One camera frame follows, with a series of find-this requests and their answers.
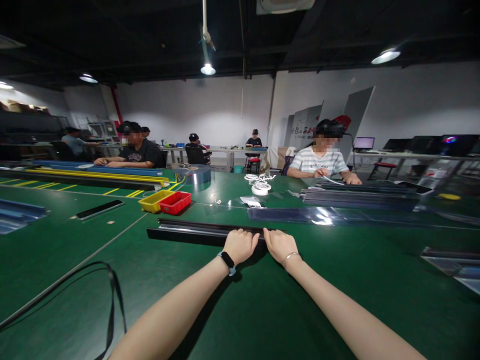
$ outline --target hair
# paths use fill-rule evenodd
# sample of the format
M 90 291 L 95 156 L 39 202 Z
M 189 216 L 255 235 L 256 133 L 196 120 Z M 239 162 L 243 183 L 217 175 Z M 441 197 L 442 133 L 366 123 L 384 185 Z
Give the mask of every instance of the hair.
M 343 138 L 345 127 L 335 120 L 323 119 L 315 128 L 316 135 L 324 138 Z
M 80 132 L 80 129 L 77 129 L 76 127 L 72 127 L 72 126 L 67 126 L 65 128 L 65 131 L 67 134 L 71 134 L 71 133 L 79 133 Z
M 198 139 L 200 139 L 199 136 L 198 136 L 196 133 L 194 133 L 194 132 L 192 132 L 192 133 L 190 134 L 190 136 L 188 137 L 188 140 L 190 140 L 191 142 L 195 142 L 195 141 L 197 141 Z
M 128 135 L 130 132 L 140 133 L 142 131 L 142 127 L 138 122 L 124 121 L 123 124 L 116 128 L 116 131 L 118 131 L 120 134 Z

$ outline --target black smartwatch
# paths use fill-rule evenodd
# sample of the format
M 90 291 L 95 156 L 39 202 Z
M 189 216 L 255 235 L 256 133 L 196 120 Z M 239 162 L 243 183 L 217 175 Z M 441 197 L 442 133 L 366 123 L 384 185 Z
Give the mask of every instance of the black smartwatch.
M 237 269 L 235 269 L 235 263 L 230 255 L 225 251 L 220 251 L 217 256 L 221 257 L 223 262 L 228 266 L 228 269 L 230 270 L 230 274 L 228 276 L 233 276 L 233 274 L 237 272 Z

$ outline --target yellow plastic bin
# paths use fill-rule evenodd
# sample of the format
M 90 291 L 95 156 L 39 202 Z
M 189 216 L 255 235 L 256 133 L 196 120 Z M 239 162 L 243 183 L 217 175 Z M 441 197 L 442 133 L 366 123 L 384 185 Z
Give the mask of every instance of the yellow plastic bin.
M 159 202 L 167 196 L 172 195 L 174 192 L 175 191 L 160 190 L 153 195 L 139 200 L 138 203 L 141 205 L 141 209 L 143 211 L 147 211 L 149 213 L 158 213 L 160 211 Z

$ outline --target black ceiling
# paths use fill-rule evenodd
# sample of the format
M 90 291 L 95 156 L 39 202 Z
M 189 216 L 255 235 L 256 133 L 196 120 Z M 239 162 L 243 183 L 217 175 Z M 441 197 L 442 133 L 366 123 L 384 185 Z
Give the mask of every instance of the black ceiling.
M 201 0 L 8 1 L 0 35 L 25 47 L 0 50 L 0 80 L 46 88 L 203 76 Z M 478 1 L 316 0 L 310 10 L 257 15 L 257 0 L 207 0 L 216 76 L 475 60 Z

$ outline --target hand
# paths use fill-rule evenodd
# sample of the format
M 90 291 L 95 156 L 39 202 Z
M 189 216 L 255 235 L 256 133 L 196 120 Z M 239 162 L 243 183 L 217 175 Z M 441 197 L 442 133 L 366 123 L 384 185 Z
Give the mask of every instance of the hand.
M 263 237 L 271 256 L 284 267 L 287 256 L 299 252 L 294 237 L 280 230 L 268 231 L 263 228 Z
M 237 266 L 252 256 L 259 242 L 259 237 L 259 233 L 252 236 L 251 232 L 246 232 L 243 229 L 232 230 L 226 237 L 223 251 L 230 255 L 233 263 Z
M 362 185 L 362 182 L 360 181 L 359 177 L 357 174 L 351 172 L 347 176 L 343 178 L 345 183 L 351 184 L 351 185 Z
M 324 176 L 328 176 L 329 175 L 329 171 L 325 168 L 319 168 L 315 171 L 315 173 L 313 174 L 313 177 L 314 178 L 321 178 L 321 177 L 324 177 Z
M 121 161 L 111 161 L 106 165 L 107 168 L 124 168 L 125 163 Z
M 97 166 L 102 166 L 108 163 L 107 159 L 105 157 L 100 157 L 97 160 L 93 162 Z

